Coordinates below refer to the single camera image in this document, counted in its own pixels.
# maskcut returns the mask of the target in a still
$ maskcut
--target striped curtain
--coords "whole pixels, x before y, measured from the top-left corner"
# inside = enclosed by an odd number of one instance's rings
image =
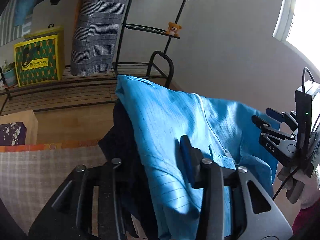
[[[28,15],[23,25],[14,26],[14,11],[17,0],[10,0],[0,16],[0,46],[18,39],[31,30],[32,14]]]

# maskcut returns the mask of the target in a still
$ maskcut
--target potted plant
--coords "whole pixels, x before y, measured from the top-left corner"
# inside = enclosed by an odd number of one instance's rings
[[[4,61],[4,65],[2,66],[2,72],[3,72],[5,82],[7,84],[7,87],[14,86],[18,83],[15,66],[16,65],[14,62],[12,62],[11,64],[8,64],[7,60]]]

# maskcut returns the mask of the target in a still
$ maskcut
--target light blue shirt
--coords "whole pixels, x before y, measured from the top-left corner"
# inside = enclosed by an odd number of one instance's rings
[[[148,80],[119,75],[116,89],[133,125],[141,163],[145,167],[159,238],[194,240],[201,211],[203,189],[188,183],[180,152],[180,138],[220,166],[246,166],[273,195],[277,160],[259,145],[260,130],[252,123],[256,114],[279,123],[259,111],[234,101],[172,91]],[[225,187],[225,236],[231,232],[230,195]]]

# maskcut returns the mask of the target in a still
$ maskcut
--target window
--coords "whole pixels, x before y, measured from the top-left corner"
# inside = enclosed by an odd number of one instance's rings
[[[320,1],[283,0],[273,36],[320,70]]]

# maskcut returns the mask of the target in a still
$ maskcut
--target clothing rack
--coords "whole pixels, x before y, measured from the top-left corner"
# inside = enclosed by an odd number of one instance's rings
[[[182,1],[175,23],[178,22],[186,1],[187,0]],[[132,0],[128,0],[119,37],[116,61],[113,63],[113,66],[109,71],[106,73],[95,73],[88,77],[78,77],[72,76],[70,74],[70,66],[66,66],[60,81],[9,88],[5,83],[4,75],[0,68],[0,98],[1,96],[6,96],[3,99],[2,106],[0,108],[0,115],[29,109],[32,109],[34,112],[41,112],[78,106],[114,103],[117,100],[115,90],[116,79],[119,74],[146,79],[164,79],[164,86],[168,88],[172,81],[174,68],[172,60],[166,55],[166,53],[171,39],[180,38],[166,34],[166,30],[127,23],[131,3]],[[155,33],[168,36],[169,38],[164,51],[154,51],[149,62],[119,62],[121,44],[125,29]],[[165,59],[168,63],[168,74],[165,74],[154,63],[155,56],[157,55]]]

